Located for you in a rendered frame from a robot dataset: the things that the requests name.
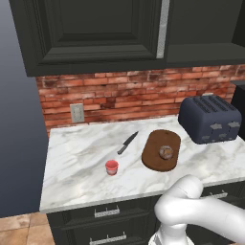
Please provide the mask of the dark open cabinet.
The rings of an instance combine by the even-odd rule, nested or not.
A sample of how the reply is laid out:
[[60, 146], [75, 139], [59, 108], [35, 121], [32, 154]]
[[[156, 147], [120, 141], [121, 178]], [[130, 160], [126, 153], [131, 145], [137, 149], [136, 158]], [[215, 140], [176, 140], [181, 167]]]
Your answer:
[[245, 64], [245, 0], [171, 0], [167, 67]]

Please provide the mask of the brown wooden cutting board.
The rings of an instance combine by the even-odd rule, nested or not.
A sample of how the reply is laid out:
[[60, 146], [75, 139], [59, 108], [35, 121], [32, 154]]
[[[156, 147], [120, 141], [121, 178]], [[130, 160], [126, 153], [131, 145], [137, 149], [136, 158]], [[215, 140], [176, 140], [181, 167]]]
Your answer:
[[142, 153], [143, 164], [156, 171], [170, 171], [177, 165], [181, 138], [164, 129], [153, 130]]

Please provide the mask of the round brown bread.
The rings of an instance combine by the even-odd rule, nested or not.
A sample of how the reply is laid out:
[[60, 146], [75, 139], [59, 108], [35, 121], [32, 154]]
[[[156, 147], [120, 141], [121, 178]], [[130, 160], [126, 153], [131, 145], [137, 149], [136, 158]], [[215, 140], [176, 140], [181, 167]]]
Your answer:
[[159, 155], [164, 160], [169, 160], [173, 157], [173, 149], [169, 145], [162, 145], [159, 149]]

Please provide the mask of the black appliance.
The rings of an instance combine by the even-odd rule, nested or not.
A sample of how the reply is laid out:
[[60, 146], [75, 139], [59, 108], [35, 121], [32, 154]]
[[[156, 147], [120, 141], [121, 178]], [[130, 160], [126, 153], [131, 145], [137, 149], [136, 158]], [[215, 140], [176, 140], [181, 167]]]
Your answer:
[[245, 80], [232, 80], [235, 85], [232, 105], [241, 113], [242, 123], [238, 136], [245, 141]]

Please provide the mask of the grey wall outlet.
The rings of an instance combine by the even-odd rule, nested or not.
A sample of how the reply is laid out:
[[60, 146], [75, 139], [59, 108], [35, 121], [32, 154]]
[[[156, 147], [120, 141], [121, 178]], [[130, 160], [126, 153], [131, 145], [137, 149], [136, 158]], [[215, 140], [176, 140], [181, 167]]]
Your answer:
[[71, 119], [73, 123], [84, 122], [84, 108], [82, 103], [76, 103], [70, 105]]

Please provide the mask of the dark drawer front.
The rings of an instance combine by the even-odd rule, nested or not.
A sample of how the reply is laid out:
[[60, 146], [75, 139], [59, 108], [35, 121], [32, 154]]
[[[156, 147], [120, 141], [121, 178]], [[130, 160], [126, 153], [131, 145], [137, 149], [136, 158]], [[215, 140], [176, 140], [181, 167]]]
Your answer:
[[107, 235], [113, 237], [123, 233], [127, 235], [126, 240], [103, 245], [147, 245], [154, 234], [154, 228], [153, 221], [147, 217], [138, 217], [111, 224], [93, 225], [89, 228], [52, 228], [52, 234], [56, 245], [89, 245], [90, 237], [94, 241], [104, 239]]
[[77, 208], [47, 215], [52, 228], [68, 232], [76, 229], [93, 229], [105, 226], [125, 226], [140, 229], [145, 225], [159, 195]]
[[202, 196], [211, 196], [245, 210], [245, 181], [205, 187]]

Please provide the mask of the black kitchen knife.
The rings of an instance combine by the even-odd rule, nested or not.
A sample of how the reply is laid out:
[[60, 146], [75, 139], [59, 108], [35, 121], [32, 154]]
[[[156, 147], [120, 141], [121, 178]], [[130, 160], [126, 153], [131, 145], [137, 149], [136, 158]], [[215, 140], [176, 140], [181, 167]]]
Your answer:
[[134, 140], [138, 133], [139, 131], [133, 133], [127, 140], [125, 140], [125, 142], [122, 144], [122, 148], [117, 152], [119, 155], [121, 155], [126, 150], [128, 145]]

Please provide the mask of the dark cabinet door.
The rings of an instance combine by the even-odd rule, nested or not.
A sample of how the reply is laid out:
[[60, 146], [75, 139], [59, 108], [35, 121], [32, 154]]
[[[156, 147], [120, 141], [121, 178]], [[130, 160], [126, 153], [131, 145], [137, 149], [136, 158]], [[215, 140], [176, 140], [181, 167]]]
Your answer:
[[162, 0], [9, 0], [29, 77], [160, 69]]

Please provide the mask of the dark blue toaster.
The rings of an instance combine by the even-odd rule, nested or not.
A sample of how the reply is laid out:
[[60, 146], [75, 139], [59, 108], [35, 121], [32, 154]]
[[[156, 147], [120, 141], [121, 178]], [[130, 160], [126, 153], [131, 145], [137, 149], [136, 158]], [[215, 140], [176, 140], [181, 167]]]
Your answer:
[[233, 141], [241, 123], [241, 113], [219, 96], [185, 98], [178, 122], [199, 145]]

